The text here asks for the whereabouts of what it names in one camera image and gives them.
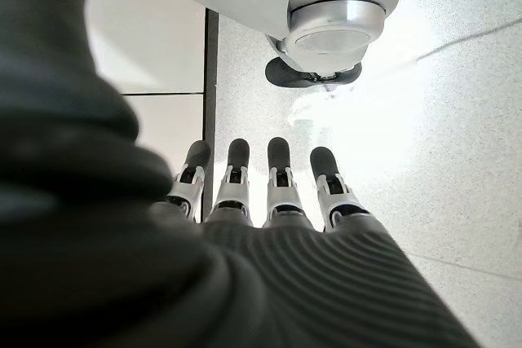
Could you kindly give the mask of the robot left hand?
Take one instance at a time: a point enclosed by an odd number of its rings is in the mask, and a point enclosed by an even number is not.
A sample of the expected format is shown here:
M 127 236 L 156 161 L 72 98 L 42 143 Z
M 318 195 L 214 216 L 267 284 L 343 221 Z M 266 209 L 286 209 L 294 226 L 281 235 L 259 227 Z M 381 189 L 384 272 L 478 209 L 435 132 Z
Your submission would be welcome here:
M 266 225 L 246 205 L 188 215 L 210 158 L 173 178 L 95 71 L 85 0 L 1 0 L 4 347 L 474 347 L 476 340 L 343 181 L 310 156 L 325 230 L 290 186 Z

